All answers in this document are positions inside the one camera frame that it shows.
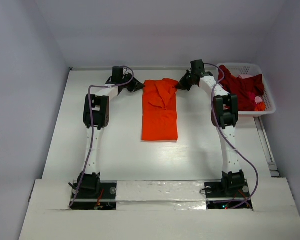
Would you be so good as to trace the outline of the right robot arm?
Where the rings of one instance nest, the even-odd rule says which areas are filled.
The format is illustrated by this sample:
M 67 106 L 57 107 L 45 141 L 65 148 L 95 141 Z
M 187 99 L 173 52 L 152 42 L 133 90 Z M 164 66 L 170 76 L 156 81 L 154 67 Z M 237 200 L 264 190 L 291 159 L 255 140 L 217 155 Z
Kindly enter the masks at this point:
M 222 151 L 222 178 L 206 182 L 203 190 L 208 198 L 232 198 L 246 183 L 235 147 L 238 97 L 223 89 L 213 74 L 205 70 L 201 59 L 191 61 L 190 65 L 176 88 L 189 91 L 196 85 L 210 94 L 211 121 L 218 132 Z

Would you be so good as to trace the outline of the orange t-shirt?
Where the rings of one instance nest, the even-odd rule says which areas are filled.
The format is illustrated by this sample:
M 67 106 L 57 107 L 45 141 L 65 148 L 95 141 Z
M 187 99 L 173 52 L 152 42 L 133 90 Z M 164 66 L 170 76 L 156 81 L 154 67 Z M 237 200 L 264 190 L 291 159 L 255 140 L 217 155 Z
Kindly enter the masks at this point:
M 178 140 L 177 89 L 174 79 L 146 80 L 142 95 L 142 133 L 146 142 Z

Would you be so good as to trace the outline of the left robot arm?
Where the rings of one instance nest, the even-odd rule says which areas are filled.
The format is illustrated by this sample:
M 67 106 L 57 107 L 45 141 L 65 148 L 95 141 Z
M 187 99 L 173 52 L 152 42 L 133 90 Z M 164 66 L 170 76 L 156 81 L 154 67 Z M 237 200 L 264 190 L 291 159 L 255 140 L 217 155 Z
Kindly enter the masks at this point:
M 101 191 L 99 163 L 102 136 L 110 122 L 110 102 L 124 90 L 131 93 L 144 88 L 128 66 L 114 66 L 112 75 L 103 85 L 90 85 L 84 100 L 83 123 L 87 130 L 87 144 L 82 170 L 75 193 L 94 198 Z

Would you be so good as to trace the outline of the white plastic laundry basket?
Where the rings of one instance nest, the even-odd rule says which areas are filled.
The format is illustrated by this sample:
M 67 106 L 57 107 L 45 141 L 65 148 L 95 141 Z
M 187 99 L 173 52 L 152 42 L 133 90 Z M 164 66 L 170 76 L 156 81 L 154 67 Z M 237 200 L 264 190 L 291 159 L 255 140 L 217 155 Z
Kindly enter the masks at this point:
M 252 76 L 262 74 L 263 76 L 263 84 L 265 90 L 262 100 L 266 105 L 265 111 L 238 111 L 240 115 L 259 117 L 263 115 L 273 114 L 276 111 L 275 102 L 269 90 L 268 83 L 266 81 L 266 78 L 264 77 L 261 68 L 258 65 L 252 63 L 220 63 L 217 66 L 220 67 L 221 65 L 224 65 L 235 77 L 238 77 L 240 74 Z M 222 73 L 224 73 L 223 70 L 219 71 L 219 80 L 222 78 Z

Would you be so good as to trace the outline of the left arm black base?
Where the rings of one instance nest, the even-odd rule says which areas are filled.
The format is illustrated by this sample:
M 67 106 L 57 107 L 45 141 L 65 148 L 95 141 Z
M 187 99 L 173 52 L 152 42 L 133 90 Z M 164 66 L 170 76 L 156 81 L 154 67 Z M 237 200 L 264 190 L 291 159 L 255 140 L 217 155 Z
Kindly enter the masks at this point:
M 97 193 L 80 190 L 70 206 L 72 210 L 112 211 L 117 209 L 117 182 L 102 181 Z

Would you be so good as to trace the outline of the dark red t-shirt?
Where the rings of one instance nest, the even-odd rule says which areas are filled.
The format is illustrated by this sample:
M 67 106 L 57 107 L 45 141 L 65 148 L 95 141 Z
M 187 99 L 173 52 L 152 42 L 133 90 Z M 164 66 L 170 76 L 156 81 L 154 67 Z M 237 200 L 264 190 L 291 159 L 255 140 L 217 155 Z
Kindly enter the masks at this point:
M 221 85 L 223 89 L 229 92 L 230 94 L 237 95 L 238 97 L 238 110 L 240 112 L 255 112 L 256 106 L 250 102 L 249 97 L 245 94 L 241 80 L 238 77 L 233 76 L 224 65 L 220 65 L 219 68 L 225 74 L 224 79 L 221 81 Z

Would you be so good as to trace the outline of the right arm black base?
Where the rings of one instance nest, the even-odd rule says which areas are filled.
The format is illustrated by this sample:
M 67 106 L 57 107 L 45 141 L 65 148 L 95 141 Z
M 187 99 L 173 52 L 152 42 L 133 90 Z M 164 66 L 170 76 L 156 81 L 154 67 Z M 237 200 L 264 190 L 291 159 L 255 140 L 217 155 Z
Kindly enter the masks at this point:
M 252 209 L 252 201 L 248 183 L 245 182 L 241 189 L 224 190 L 221 182 L 209 181 L 204 183 L 200 194 L 205 196 L 208 210 Z

